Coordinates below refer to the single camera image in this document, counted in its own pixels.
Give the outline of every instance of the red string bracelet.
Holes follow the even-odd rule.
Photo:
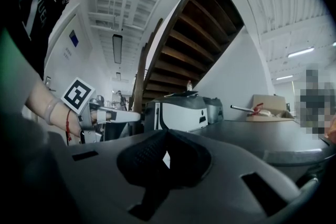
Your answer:
[[[67,122],[65,124],[69,141],[71,141],[70,129],[69,129],[69,115],[70,115],[70,112],[71,112],[71,109],[69,109],[69,112],[68,112],[68,115],[67,115]]]

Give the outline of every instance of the wooden staircase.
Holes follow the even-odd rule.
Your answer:
[[[243,27],[231,0],[181,0],[155,51],[142,105],[196,86]]]

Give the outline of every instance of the white printer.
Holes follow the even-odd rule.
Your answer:
[[[195,131],[208,125],[206,104],[190,91],[154,99],[146,104],[144,131]]]

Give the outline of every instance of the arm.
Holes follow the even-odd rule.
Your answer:
[[[329,138],[330,141],[336,144],[336,115],[331,120],[331,125],[327,132],[327,138]]]
[[[26,106],[43,119],[47,105],[54,98],[55,97],[43,84],[42,80],[38,78],[26,101]],[[50,115],[51,123],[66,131],[68,112],[69,108],[63,103],[56,104]],[[79,137],[81,128],[78,123],[77,115],[73,111],[71,111],[69,114],[69,129],[73,135]]]

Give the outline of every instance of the fluorescent light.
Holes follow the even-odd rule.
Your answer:
[[[305,50],[301,50],[301,51],[297,51],[297,52],[294,52],[292,54],[289,54],[288,58],[291,58],[291,57],[294,57],[294,56],[297,56],[297,55],[301,55],[301,54],[306,54],[306,53],[311,52],[313,50],[314,50],[314,47],[311,47],[311,48],[308,48],[308,49],[305,49]]]
[[[277,78],[277,80],[280,80],[280,79],[289,79],[289,78],[292,78],[293,77],[293,75],[291,75],[291,76],[286,76],[286,77],[282,77],[282,78]]]
[[[121,63],[121,46],[122,36],[113,35],[113,54],[115,63]]]

